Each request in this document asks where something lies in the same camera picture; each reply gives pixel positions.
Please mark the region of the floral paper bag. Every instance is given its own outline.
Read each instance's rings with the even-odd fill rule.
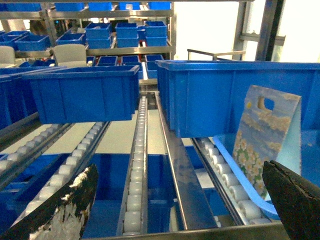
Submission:
[[[262,171],[275,160],[301,175],[301,96],[251,85],[233,148],[233,159],[258,194],[270,200]]]

